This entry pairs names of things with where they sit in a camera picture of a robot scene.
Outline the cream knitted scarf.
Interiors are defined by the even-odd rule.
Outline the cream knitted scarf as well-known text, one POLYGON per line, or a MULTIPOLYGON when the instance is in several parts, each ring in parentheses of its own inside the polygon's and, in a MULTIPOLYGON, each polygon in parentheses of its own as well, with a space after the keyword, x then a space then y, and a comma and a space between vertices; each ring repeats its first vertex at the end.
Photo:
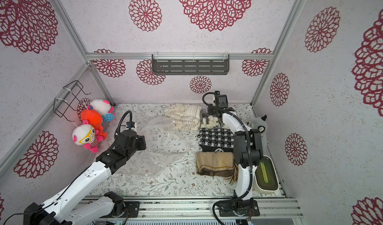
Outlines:
POLYGON ((174 104, 164 110, 164 116, 174 121, 179 131, 198 131, 201 121, 201 105, 174 104))

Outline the black white houndstooth scarf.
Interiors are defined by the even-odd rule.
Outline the black white houndstooth scarf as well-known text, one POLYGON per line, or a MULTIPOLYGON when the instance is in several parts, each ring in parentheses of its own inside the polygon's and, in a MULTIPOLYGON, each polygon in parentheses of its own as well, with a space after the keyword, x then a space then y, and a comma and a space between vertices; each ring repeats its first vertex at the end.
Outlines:
POLYGON ((234 134, 229 129, 201 128, 198 138, 201 152, 233 152, 234 134))

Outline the clear plastic vacuum bag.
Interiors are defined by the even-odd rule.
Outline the clear plastic vacuum bag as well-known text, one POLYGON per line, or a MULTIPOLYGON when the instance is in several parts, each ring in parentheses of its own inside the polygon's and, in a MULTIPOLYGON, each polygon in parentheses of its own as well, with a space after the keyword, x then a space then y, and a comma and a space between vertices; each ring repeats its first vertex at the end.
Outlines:
POLYGON ((138 134, 145 136, 146 149, 137 151, 118 174, 154 177, 191 150, 185 135, 169 117, 148 118, 138 127, 138 134))

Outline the beige brown fringed scarf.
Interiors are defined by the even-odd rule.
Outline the beige brown fringed scarf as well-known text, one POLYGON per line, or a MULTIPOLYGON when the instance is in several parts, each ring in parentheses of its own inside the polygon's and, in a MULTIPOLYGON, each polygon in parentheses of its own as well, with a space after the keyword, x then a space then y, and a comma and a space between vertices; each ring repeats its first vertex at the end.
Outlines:
POLYGON ((237 181, 238 166, 231 152, 198 152, 196 173, 202 176, 222 177, 230 183, 237 181))

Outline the grey cream plaid scarf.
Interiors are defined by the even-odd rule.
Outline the grey cream plaid scarf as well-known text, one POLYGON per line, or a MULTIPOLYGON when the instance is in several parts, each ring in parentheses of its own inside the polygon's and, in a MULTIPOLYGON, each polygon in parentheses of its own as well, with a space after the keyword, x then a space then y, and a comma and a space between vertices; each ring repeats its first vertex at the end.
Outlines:
POLYGON ((206 108, 203 108, 200 112, 201 116, 201 128, 206 129, 224 129, 225 125, 223 122, 219 121, 218 117, 209 115, 206 108))

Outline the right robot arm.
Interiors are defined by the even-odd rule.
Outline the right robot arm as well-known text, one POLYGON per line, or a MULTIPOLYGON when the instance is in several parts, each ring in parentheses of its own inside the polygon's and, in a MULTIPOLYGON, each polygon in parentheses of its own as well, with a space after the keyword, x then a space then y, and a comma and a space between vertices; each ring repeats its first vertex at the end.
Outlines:
POLYGON ((247 126, 233 112, 208 104, 208 111, 221 113, 222 122, 234 135, 233 155, 238 165, 238 180, 232 201, 249 200, 253 197, 254 172, 263 157, 261 132, 247 126))

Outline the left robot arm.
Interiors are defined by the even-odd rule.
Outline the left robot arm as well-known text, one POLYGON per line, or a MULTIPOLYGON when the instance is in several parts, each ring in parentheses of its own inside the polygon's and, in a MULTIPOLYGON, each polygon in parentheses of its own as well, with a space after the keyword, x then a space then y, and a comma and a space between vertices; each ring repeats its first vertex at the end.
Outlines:
POLYGON ((137 151, 146 149, 144 136, 134 130, 119 132, 113 144, 95 162, 86 168, 73 182, 41 205, 32 203, 24 212, 25 225, 86 225, 104 217, 123 217, 128 210, 122 197, 108 192, 96 202, 80 209, 75 207, 97 185, 109 178, 137 151))

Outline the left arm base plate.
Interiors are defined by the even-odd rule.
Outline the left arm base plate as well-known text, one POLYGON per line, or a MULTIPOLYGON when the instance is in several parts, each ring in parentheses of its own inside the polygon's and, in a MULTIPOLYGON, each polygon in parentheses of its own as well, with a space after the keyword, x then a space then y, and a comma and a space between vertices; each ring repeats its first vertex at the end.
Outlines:
POLYGON ((140 202, 138 201, 117 202, 112 211, 101 218, 136 218, 139 209, 140 202))

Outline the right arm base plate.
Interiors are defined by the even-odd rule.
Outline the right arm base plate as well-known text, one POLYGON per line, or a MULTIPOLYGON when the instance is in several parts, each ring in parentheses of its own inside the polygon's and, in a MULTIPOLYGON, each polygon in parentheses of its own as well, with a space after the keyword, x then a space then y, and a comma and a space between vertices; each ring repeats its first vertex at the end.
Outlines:
POLYGON ((258 203, 254 198, 218 205, 221 217, 259 217, 258 203))

